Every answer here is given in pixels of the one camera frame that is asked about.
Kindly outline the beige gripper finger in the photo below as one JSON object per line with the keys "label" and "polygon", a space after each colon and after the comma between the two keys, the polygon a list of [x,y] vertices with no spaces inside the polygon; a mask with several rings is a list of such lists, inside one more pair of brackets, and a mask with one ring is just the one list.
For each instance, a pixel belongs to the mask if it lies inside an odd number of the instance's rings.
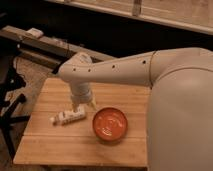
{"label": "beige gripper finger", "polygon": [[72,109],[74,112],[77,112],[78,111],[78,107],[79,107],[79,104],[77,103],[72,103]]}
{"label": "beige gripper finger", "polygon": [[88,104],[93,110],[97,110],[96,100],[92,99]]}

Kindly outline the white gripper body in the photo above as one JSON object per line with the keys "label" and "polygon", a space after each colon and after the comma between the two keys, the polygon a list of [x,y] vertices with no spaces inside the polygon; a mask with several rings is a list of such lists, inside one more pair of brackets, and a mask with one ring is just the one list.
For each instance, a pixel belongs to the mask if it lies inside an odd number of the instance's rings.
{"label": "white gripper body", "polygon": [[74,104],[89,103],[92,91],[89,83],[75,83],[70,85],[71,99]]}

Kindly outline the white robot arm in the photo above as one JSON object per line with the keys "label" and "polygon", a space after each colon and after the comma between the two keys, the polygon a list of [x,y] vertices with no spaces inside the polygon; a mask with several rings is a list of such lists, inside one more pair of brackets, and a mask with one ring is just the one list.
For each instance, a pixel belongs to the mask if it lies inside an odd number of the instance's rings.
{"label": "white robot arm", "polygon": [[213,171],[213,51],[156,50],[99,63],[79,52],[59,77],[75,106],[92,100],[92,82],[149,87],[149,171]]}

